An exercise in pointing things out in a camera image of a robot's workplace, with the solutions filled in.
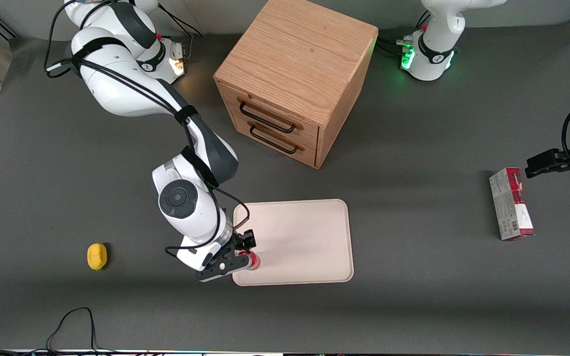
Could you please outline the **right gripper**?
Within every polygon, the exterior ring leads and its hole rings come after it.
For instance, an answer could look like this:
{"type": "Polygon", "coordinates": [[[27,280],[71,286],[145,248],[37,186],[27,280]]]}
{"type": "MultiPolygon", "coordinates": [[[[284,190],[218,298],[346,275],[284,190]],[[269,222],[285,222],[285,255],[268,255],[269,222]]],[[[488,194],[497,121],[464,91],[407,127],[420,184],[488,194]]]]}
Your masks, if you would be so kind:
{"type": "MultiPolygon", "coordinates": [[[[203,236],[184,236],[180,246],[190,247],[203,245],[203,243],[206,243],[212,236],[212,232],[203,236]]],[[[244,233],[219,232],[207,245],[198,248],[193,247],[190,249],[177,250],[176,259],[184,265],[196,270],[196,279],[200,282],[213,281],[214,279],[231,275],[235,272],[251,269],[253,267],[253,257],[251,253],[226,253],[225,255],[218,253],[231,238],[236,251],[251,252],[251,249],[256,247],[255,234],[252,229],[244,233]],[[213,258],[206,266],[203,266],[208,256],[213,258]]]]}

